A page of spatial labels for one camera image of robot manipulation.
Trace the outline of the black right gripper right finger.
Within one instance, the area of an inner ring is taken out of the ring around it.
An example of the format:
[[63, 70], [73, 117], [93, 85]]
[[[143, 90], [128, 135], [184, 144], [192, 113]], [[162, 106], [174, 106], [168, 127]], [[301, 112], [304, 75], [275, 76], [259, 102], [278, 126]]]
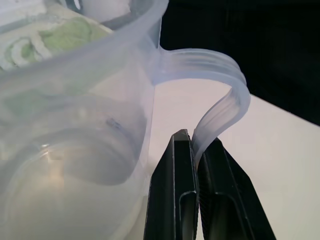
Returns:
[[216, 138], [198, 164], [204, 240], [277, 240], [246, 172]]

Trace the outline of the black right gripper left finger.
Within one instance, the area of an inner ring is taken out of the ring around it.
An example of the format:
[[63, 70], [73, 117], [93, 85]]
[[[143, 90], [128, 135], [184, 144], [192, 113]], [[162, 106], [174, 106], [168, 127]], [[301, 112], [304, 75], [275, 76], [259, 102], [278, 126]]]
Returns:
[[190, 136], [174, 133], [150, 179], [143, 240], [195, 240], [199, 181]]

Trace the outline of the translucent plastic measuring cup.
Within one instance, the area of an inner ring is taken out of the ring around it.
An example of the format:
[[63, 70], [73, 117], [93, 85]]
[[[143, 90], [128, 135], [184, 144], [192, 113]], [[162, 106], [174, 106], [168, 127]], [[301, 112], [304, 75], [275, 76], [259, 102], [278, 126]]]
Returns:
[[250, 105], [239, 65], [205, 49], [164, 50], [169, 0], [0, 0], [0, 34], [85, 17], [112, 33], [0, 72], [0, 240], [125, 240], [150, 177], [156, 85], [230, 86], [201, 118], [195, 157]]

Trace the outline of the green and white cloth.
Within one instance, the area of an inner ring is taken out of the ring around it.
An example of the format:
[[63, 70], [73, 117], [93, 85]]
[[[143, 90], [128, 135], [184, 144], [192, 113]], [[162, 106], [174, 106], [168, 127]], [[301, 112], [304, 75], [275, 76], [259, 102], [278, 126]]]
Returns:
[[42, 62], [108, 36], [113, 31], [76, 16], [28, 24], [0, 33], [0, 73]]

